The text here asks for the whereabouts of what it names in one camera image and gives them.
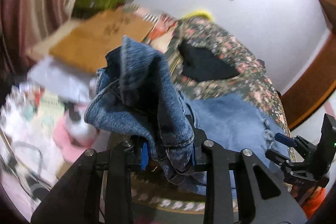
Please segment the orange sleeve forearm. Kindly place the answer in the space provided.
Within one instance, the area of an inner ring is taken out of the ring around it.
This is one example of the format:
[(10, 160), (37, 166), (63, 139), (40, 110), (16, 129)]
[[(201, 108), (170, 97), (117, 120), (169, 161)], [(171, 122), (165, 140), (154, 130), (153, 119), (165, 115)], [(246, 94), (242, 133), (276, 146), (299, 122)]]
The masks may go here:
[(325, 199), (326, 188), (319, 186), (303, 190), (303, 196), (300, 196), (300, 190), (301, 188), (298, 186), (292, 186), (291, 195), (300, 204), (300, 207), (303, 209), (307, 219), (310, 219)]

